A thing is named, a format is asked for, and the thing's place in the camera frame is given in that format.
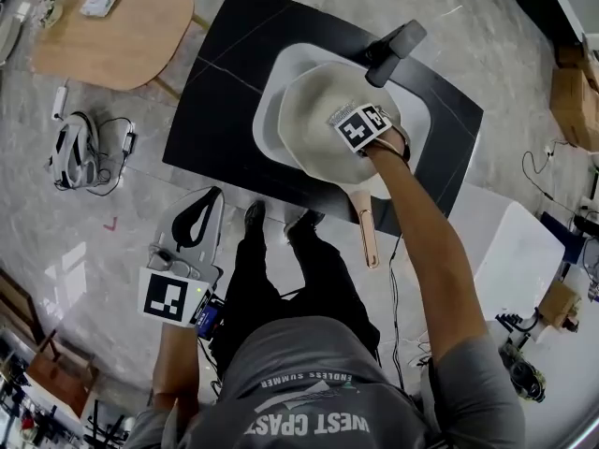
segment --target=wooden handle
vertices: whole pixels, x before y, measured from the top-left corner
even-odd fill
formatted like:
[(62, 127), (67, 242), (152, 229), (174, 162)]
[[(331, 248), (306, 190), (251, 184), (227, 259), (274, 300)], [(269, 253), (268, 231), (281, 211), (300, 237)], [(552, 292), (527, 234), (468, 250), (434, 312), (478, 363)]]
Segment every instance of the wooden handle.
[(373, 206), (371, 193), (359, 190), (349, 195), (356, 213), (358, 214), (359, 227), (362, 231), (362, 243), (368, 268), (378, 267), (378, 250), (376, 248), (376, 235), (374, 234)]

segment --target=marble floor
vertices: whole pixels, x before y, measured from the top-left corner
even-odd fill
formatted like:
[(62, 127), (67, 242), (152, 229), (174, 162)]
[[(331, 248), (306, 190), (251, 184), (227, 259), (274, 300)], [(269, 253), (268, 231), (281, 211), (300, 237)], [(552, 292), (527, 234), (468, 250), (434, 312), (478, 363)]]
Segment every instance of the marble floor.
[[(98, 122), (125, 116), (139, 140), (124, 169), (120, 187), (109, 197), (57, 192), (43, 165), (50, 155), (55, 124), (51, 106), (61, 79), (34, 74), (30, 50), (34, 31), (27, 15), (38, 0), (8, 0), (7, 12), (24, 18), (17, 49), (1, 71), (0, 86), (0, 266), (34, 297), (46, 330), (95, 354), (100, 369), (138, 388), (150, 387), (160, 325), (136, 312), (137, 278), (147, 263), (147, 245), (160, 214), (190, 190), (223, 188), (226, 211), (216, 264), (225, 271), (226, 290), (243, 212), (258, 197), (241, 188), (161, 162), (176, 101), (154, 87), (119, 93), (67, 83), (66, 111), (82, 109)], [(383, 36), (401, 23), (418, 19), (429, 36), (415, 57), (470, 96), (485, 115), (466, 180), (513, 198), (532, 212), (547, 210), (562, 221), (569, 213), (544, 199), (525, 179), (521, 159), (530, 150), (537, 160), (553, 139), (562, 139), (548, 109), (552, 48), (515, 0), (296, 0)], [(223, 0), (196, 0), (207, 20)], [(190, 26), (162, 77), (182, 89), (203, 40)], [(124, 124), (102, 129), (103, 151), (113, 168), (120, 163)], [(559, 146), (537, 182), (569, 208), (588, 192), (588, 155)], [(267, 199), (268, 272), (281, 292), (302, 285), (300, 268), (283, 238), (284, 222), (300, 209)], [(114, 230), (107, 229), (115, 222)], [(382, 333), (383, 366), (392, 381), (393, 325), (388, 266), (366, 270), (358, 228), (327, 218), (322, 238), (342, 252), (361, 297)], [(383, 259), (395, 239), (379, 235)], [(393, 263), (400, 287), (401, 359), (409, 391), (416, 391), (417, 369), (410, 361), (421, 352), (417, 340), (426, 329), (416, 277), (400, 245)], [(212, 370), (202, 373), (201, 397), (212, 398)]]

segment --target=red tape mark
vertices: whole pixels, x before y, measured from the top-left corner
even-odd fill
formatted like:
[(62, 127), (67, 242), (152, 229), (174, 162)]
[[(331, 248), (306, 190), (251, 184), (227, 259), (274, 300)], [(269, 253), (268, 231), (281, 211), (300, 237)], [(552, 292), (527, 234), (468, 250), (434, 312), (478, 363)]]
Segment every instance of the red tape mark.
[(112, 218), (112, 226), (108, 226), (107, 224), (103, 224), (103, 226), (109, 231), (114, 231), (116, 229), (116, 216)]

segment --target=gray t-shirt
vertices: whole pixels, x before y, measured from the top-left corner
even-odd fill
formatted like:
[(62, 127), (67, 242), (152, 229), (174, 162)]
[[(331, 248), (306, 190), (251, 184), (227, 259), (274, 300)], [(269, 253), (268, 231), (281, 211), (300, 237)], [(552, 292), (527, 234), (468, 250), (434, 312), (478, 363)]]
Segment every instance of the gray t-shirt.
[[(490, 337), (463, 342), (436, 369), (445, 437), (462, 449), (524, 447), (518, 397)], [(182, 435), (176, 410), (138, 416), (127, 449), (426, 448), (439, 441), (354, 333), (333, 319), (282, 319), (235, 354), (219, 401)]]

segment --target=black shoe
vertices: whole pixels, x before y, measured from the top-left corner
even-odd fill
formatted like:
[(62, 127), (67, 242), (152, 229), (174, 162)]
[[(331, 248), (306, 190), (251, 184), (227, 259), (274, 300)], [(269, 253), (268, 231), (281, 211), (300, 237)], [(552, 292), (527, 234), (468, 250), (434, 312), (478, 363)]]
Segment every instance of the black shoe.
[(262, 231), (264, 218), (266, 217), (266, 205), (264, 201), (258, 200), (245, 212), (245, 234), (250, 231)]
[(318, 211), (314, 211), (314, 210), (306, 210), (306, 212), (303, 213), (299, 217), (299, 219), (297, 219), (296, 221), (294, 221), (292, 223), (287, 224), (283, 231), (285, 232), (285, 236), (287, 236), (287, 239), (289, 239), (289, 231), (291, 231), (293, 228), (303, 227), (303, 228), (314, 229), (324, 219), (325, 219), (324, 213), (319, 213)]

